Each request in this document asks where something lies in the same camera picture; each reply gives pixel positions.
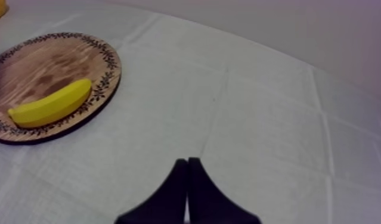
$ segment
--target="yellow banana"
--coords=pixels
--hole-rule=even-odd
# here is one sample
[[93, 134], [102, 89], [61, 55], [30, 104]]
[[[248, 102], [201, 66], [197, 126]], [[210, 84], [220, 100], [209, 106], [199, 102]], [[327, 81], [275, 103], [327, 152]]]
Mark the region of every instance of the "yellow banana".
[[40, 127], [66, 117], [89, 97], [91, 80], [80, 79], [35, 102], [8, 110], [12, 120], [20, 127]]

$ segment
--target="decorative leaf border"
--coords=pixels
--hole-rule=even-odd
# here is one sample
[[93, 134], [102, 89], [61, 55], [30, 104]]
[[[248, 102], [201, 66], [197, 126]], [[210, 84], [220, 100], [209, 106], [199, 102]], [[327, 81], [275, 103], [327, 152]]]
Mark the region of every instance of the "decorative leaf border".
[[113, 70], [118, 68], [118, 63], [115, 61], [114, 53], [111, 50], [109, 50], [108, 45], [106, 43], [102, 43], [94, 39], [92, 36], [84, 35], [82, 33], [50, 33], [47, 35], [39, 36], [37, 38], [29, 39], [28, 41], [25, 41], [0, 55], [0, 65], [5, 63], [7, 59], [12, 57], [17, 51], [21, 50], [25, 46], [29, 46], [34, 43], [44, 42], [48, 39], [58, 38], [80, 38], [81, 41], [87, 43], [89, 46], [99, 49], [100, 54], [103, 55], [103, 61], [106, 63], [106, 67], [107, 69], [109, 69], [109, 71], [105, 72], [105, 74], [101, 77], [101, 80], [97, 82], [95, 88], [93, 88], [92, 90], [92, 95], [74, 113], [68, 115], [67, 117], [57, 122], [33, 129], [12, 127], [0, 119], [0, 132], [8, 133], [10, 135], [15, 136], [27, 134], [39, 136], [41, 134], [46, 134], [49, 130], [55, 127], [62, 127], [62, 125], [68, 123], [69, 120], [74, 118], [75, 116], [86, 113], [90, 107], [94, 106], [94, 102], [97, 102], [102, 98], [106, 97], [104, 93], [110, 87], [110, 81], [112, 80], [112, 78], [114, 78]]

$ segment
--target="white tablecloth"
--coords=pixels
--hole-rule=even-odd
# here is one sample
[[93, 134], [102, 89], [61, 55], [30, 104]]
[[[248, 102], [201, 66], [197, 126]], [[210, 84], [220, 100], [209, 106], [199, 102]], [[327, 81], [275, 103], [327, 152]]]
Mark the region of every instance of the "white tablecloth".
[[50, 32], [110, 43], [110, 104], [34, 146], [0, 144], [0, 224], [113, 223], [201, 157], [266, 224], [381, 223], [381, 101], [290, 56], [166, 15], [101, 1], [9, 1], [0, 53]]

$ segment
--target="round wooden board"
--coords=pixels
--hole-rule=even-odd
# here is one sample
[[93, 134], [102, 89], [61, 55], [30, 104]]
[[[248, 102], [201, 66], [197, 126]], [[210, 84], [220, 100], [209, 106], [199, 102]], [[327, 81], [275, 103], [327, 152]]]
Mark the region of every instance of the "round wooden board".
[[[112, 97], [120, 74], [116, 51], [93, 36], [52, 33], [16, 45], [0, 55], [0, 140], [36, 141], [70, 129]], [[92, 80], [89, 98], [55, 123], [22, 129], [7, 114], [9, 108], [41, 99], [82, 78]]]

